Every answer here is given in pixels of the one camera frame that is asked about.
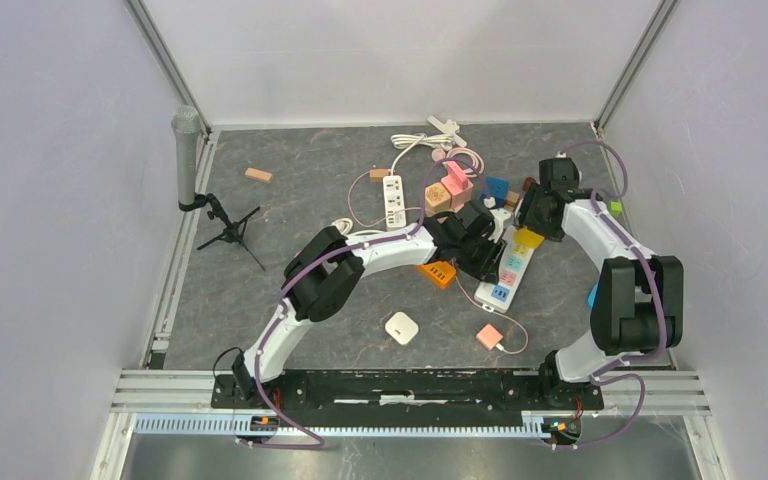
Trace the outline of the yellow cube adapter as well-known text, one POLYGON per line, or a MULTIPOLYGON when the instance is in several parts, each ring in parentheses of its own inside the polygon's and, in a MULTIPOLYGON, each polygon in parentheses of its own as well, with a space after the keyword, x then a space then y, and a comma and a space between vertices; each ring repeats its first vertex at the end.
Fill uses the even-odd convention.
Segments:
POLYGON ((514 241, 525 248, 536 250, 544 241, 544 237, 526 227, 518 229, 513 236, 514 241))

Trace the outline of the long white power strip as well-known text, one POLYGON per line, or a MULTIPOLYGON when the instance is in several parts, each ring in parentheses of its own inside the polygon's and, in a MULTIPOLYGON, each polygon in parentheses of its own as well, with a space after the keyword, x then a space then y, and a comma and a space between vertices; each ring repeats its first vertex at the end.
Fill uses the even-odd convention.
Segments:
POLYGON ((507 242, 507 247, 501 260, 499 282, 481 282, 473 295, 473 299, 487 311, 506 313, 509 310, 536 251, 514 241, 513 236, 517 230, 514 226, 509 226, 502 236, 507 242))

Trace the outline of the orange power strip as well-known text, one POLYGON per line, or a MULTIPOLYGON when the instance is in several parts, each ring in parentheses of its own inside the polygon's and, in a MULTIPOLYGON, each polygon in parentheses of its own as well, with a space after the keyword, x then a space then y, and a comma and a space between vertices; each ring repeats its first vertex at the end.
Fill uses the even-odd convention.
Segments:
POLYGON ((419 271, 440 289, 447 289, 456 279, 457 269, 449 262, 436 261, 418 265, 419 271))

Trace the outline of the dark blue cube adapter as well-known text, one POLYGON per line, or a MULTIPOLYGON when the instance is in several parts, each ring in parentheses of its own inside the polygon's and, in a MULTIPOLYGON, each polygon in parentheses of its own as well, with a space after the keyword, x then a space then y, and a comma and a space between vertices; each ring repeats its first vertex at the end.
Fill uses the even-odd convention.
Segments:
POLYGON ((493 197, 497 200, 497 205, 502 206, 509 192, 509 182, 497 177, 486 176, 485 189, 482 191, 481 198, 493 197))

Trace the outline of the pink charger plug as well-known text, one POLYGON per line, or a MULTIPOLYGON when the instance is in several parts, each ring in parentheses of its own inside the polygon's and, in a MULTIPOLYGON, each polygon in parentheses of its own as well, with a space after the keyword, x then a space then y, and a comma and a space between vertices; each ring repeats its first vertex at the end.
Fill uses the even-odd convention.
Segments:
POLYGON ((504 335, 491 324, 486 324, 477 334, 476 340, 487 350, 503 351, 504 335))

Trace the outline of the white square adapter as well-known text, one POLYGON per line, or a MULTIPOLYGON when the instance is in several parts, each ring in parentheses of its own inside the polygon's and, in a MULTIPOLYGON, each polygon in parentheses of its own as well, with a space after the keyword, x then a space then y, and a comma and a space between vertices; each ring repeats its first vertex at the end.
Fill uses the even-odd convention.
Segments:
POLYGON ((399 345, 408 345, 419 333, 419 325, 406 313, 394 313, 384 325, 386 333, 399 345))

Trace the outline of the light blue adapter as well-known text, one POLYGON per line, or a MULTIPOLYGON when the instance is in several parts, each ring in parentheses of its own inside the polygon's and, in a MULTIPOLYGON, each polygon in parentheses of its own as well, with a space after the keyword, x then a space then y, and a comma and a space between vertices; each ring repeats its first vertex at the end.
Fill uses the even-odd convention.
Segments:
POLYGON ((590 309, 592 309, 594 304, 595 304, 595 299, 596 299, 597 291, 598 291, 598 286, 594 285, 592 287, 592 289, 590 290, 590 293, 588 294, 587 305, 588 305, 588 307, 590 309))

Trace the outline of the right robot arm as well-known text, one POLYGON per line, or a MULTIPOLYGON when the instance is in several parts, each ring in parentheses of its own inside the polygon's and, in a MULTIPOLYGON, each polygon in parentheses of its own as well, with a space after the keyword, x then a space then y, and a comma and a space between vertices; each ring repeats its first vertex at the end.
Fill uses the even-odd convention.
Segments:
POLYGON ((580 185, 567 157, 540 161, 539 178, 515 211, 520 230, 559 242, 575 240, 599 269, 590 328, 547 355, 537 382, 540 400, 562 408, 578 385, 630 360, 659 360, 683 337, 684 267, 635 240, 610 214, 606 196, 580 185))

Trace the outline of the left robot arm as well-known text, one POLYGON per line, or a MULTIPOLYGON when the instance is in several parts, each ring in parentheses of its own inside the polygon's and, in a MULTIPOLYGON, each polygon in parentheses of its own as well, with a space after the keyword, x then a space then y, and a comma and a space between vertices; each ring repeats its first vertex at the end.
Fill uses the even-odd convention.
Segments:
POLYGON ((404 266, 448 262, 481 281, 499 278, 505 209, 471 200, 404 228, 369 235, 322 229, 284 270, 277 307, 255 343, 232 366, 232 391, 250 407, 266 405, 274 379, 308 330, 338 313, 365 277, 404 266))

